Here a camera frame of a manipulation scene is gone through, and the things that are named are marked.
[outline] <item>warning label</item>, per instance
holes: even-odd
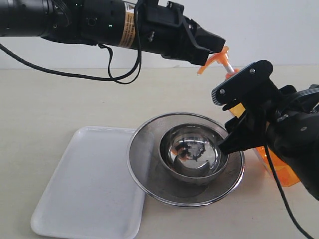
[[[135,5],[130,2],[124,2],[125,5],[125,23],[122,39],[119,46],[130,48],[135,38],[135,24],[134,24],[134,8]]]

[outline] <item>table surface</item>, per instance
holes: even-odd
[[[224,79],[222,68],[198,76],[196,68],[143,69],[136,83],[52,76],[34,70],[0,71],[1,238],[39,239],[31,215],[74,132],[87,125],[137,128],[168,112],[192,112],[221,123],[231,118],[210,93]],[[76,70],[106,76],[106,70]],[[124,70],[115,70],[114,75]],[[319,66],[275,67],[272,80],[298,90],[317,83]],[[239,187],[200,209],[166,206],[147,197],[137,239],[268,239],[303,236],[293,226],[274,180],[252,150]],[[319,237],[319,202],[301,183],[286,188],[292,210]]]

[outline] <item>plastic tray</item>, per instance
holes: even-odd
[[[33,213],[36,234],[68,239],[137,235],[145,195],[126,164],[133,133],[89,126],[74,134]]]

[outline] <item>orange spray bottle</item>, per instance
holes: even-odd
[[[216,53],[216,54],[212,55],[207,60],[206,65],[202,66],[198,70],[197,73],[201,75],[205,71],[205,69],[209,65],[214,63],[215,61],[219,64],[222,64],[225,67],[225,69],[227,71],[226,80],[229,79],[234,74],[236,74],[237,72],[239,72],[240,69],[238,69],[238,68],[233,69],[233,67],[230,65],[229,60],[228,60],[228,50],[229,50],[229,47],[225,46],[220,53]],[[230,112],[234,116],[239,118],[245,112],[245,108],[242,104],[239,104],[239,105],[235,106],[234,108],[231,108]],[[255,152],[259,156],[263,165],[266,167],[267,171],[270,173],[270,175],[272,175],[264,147],[256,148]],[[290,187],[290,186],[293,186],[299,182],[299,178],[295,175],[293,170],[287,164],[285,164],[280,158],[278,158],[272,151],[270,151],[270,155],[271,155],[276,173],[278,175],[278,178],[279,178],[283,187]]]

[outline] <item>stainless steel bowl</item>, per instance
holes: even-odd
[[[142,190],[163,203],[179,207],[209,205],[239,185],[244,173],[244,154],[230,154],[224,171],[205,185],[176,179],[165,168],[159,146],[169,130],[186,124],[205,125],[222,138],[228,135],[219,123],[196,114],[170,113],[155,117],[140,126],[131,138],[127,151],[128,169]]]
[[[164,167],[176,179],[207,184],[227,166],[229,155],[224,155],[216,146],[222,139],[206,125],[181,124],[165,133],[159,144],[159,155]]]

